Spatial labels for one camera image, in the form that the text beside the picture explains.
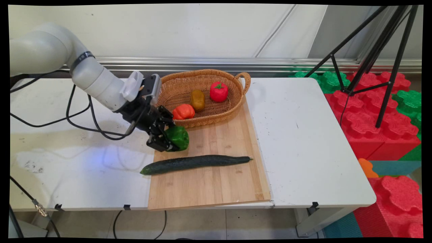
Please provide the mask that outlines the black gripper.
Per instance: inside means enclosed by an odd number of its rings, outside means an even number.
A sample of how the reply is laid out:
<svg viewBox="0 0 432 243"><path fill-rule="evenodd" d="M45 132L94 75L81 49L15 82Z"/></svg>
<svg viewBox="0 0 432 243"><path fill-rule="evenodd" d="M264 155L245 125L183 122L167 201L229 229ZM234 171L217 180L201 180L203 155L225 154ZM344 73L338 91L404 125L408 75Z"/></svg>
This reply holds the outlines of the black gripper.
<svg viewBox="0 0 432 243"><path fill-rule="evenodd" d="M152 105L151 101L150 96L140 97L118 109L123 119L131 124L126 134L140 129L149 135L146 142L148 147L160 152L179 151L179 146L172 140L174 129L165 130L166 126L176 126L174 115L164 106Z"/></svg>

